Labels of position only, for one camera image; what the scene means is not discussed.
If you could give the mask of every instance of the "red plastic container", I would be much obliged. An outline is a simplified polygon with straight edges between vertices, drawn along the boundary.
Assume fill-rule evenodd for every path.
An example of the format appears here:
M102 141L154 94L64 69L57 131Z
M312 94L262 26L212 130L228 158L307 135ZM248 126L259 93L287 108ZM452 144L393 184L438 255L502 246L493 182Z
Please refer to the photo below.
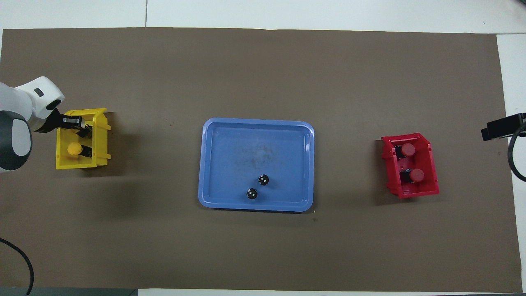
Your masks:
M391 193L397 194L401 199L439 193L433 151L431 143L425 137L415 133L382 137L382 140L384 142L382 158L386 161L389 178L387 188Z

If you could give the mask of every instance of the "brown table surface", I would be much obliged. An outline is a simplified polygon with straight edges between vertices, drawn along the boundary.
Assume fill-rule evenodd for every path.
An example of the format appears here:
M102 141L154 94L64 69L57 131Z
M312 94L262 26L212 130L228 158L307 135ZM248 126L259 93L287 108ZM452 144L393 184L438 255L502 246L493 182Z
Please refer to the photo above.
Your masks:
M107 107L107 167L55 170L34 134L0 175L0 234L37 287L521 292L495 35L207 28L16 29L0 81L49 77L59 106ZM303 214L197 199L211 117L307 121L315 202ZM398 200L382 136L422 133L441 193ZM0 285L26 285L0 246Z

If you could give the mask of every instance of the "tray rim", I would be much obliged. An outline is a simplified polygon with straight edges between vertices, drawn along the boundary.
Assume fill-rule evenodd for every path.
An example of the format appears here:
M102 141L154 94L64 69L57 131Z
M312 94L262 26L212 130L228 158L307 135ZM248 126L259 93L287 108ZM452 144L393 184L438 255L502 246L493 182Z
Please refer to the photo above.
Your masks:
M207 202L204 198L204 184L205 184L205 155L208 147L206 141L208 128L213 123L234 123L234 124L258 124L258 125L285 125L285 126L301 126L309 130L310 133L310 145L309 145L309 179L307 188L307 203L303 206L279 206L278 209L269 209L265 206L254 207L250 204L245 206L233 208L231 206L218 206L217 203ZM205 122L203 125L203 132L201 135L201 158L199 164L199 185L198 185L198 198L202 205L207 208L213 209L232 209L232 210L253 210L253 211L272 211L272 212L304 212L308 210L314 200L314 153L315 153L315 132L312 125L305 121L289 121L289 120L266 120L266 119L238 119L238 118L225 118L225 117L213 117Z

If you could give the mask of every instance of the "black cable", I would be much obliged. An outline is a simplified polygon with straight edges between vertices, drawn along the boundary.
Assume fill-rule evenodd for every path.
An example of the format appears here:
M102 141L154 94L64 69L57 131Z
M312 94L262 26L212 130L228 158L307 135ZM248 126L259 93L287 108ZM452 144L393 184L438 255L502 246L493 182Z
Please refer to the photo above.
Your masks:
M26 295L29 295L29 293L31 293L31 290L33 289L33 282L35 281L35 274L33 273L33 266L31 265L31 261L27 257L26 253L24 253L24 251L22 251L19 247L4 240L3 238L0 238L0 242L5 243L6 245L10 246L13 250L17 251L20 255L22 255L22 257L26 261L27 267L29 268L29 286L27 287Z
M510 165L511 171L517 178L520 180L526 182L526 177L523 176L517 168L515 167L515 163L513 162L513 147L515 146L515 141L517 140L517 137L520 133L526 131L526 122L524 122L514 133L513 136L511 136L510 139L510 145L508 146L508 164Z

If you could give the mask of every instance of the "red cap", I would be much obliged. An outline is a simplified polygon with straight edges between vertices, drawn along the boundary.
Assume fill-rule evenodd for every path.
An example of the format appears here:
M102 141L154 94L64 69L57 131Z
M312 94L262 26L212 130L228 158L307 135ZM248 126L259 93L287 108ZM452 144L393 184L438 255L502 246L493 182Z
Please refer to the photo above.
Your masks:
M413 182L421 182L424 180L424 172L421 169L413 169L409 173L409 178L411 178Z
M414 145L411 143L405 143L402 145L402 148L400 151L402 152L403 156L411 157L414 155L414 151L416 149L414 148Z

